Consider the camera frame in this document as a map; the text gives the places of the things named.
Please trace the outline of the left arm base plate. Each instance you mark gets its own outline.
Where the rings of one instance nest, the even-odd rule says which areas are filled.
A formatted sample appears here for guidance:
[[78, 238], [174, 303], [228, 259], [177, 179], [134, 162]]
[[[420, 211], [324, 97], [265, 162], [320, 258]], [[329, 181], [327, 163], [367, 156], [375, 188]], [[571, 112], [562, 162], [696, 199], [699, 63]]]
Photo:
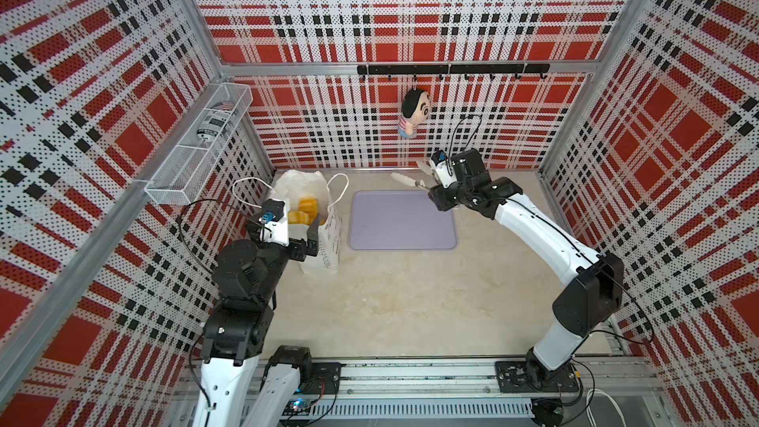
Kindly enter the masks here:
[[343, 365], [338, 362], [315, 362], [312, 377], [297, 391], [298, 395], [333, 397], [340, 388]]

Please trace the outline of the metal tongs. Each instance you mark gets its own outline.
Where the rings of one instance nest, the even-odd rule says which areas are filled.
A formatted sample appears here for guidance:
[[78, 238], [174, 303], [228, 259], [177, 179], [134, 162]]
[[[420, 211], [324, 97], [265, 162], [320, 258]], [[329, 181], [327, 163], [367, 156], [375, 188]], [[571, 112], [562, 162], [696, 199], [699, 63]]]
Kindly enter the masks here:
[[427, 160], [417, 160], [416, 165], [425, 175], [432, 178], [431, 182], [427, 182], [423, 178], [412, 178], [410, 175], [399, 172], [391, 172], [391, 178], [401, 185], [424, 191], [430, 191], [433, 187], [440, 184], [440, 179], [437, 175], [437, 167], [434, 165], [434, 161], [431, 158], [428, 158]]

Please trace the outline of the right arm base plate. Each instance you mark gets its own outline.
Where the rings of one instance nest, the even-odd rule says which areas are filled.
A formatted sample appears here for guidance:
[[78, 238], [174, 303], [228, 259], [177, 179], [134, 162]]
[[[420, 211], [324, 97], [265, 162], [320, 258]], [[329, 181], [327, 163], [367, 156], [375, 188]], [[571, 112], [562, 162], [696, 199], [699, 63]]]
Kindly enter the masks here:
[[495, 377], [502, 393], [579, 393], [579, 379], [571, 363], [547, 371], [538, 362], [500, 361]]

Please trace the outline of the long ridged bread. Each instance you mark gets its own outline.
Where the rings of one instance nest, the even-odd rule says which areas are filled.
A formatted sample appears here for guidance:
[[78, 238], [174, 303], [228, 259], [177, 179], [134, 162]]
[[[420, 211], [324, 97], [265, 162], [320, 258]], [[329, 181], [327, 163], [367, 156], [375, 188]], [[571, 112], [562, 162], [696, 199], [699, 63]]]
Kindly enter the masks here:
[[312, 196], [300, 198], [296, 207], [288, 213], [290, 225], [312, 225], [320, 223], [319, 200]]

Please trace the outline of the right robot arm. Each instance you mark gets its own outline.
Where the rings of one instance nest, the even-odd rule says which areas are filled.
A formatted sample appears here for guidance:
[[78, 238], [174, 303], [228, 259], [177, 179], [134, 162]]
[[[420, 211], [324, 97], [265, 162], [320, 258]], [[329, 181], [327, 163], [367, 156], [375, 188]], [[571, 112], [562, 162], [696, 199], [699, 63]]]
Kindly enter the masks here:
[[453, 157], [438, 150], [429, 167], [436, 185], [428, 194], [439, 211], [466, 207], [496, 221], [519, 236], [563, 284], [551, 306], [551, 327], [526, 355], [531, 382], [547, 382], [591, 332], [621, 308], [624, 263], [558, 227], [512, 180], [493, 179], [475, 149]]

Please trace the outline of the white paper bag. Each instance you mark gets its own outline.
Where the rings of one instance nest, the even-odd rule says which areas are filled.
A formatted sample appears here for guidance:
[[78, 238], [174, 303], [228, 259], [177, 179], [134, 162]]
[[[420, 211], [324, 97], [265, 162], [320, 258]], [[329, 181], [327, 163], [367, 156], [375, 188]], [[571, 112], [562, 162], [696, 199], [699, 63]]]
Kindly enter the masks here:
[[258, 243], [280, 244], [302, 249], [295, 255], [306, 274], [335, 275], [339, 268], [341, 219], [337, 204], [345, 196], [350, 179], [345, 173], [325, 178], [321, 172], [288, 170], [273, 184], [266, 183], [268, 199], [260, 204], [246, 201], [244, 183], [262, 183], [258, 177], [240, 178], [232, 184], [232, 195], [255, 211], [248, 233]]

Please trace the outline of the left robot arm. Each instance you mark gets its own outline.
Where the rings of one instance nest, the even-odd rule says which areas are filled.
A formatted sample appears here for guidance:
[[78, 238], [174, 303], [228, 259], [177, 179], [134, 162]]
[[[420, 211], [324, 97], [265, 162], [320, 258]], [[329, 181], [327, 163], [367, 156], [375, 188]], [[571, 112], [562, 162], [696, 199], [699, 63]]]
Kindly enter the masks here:
[[263, 385], [243, 412], [265, 337], [275, 313], [276, 288], [290, 261], [318, 255], [318, 231], [306, 239], [274, 242], [239, 239], [223, 247], [211, 273], [219, 289], [202, 332], [195, 426], [277, 426], [291, 397], [312, 384], [312, 354], [282, 345], [264, 368]]

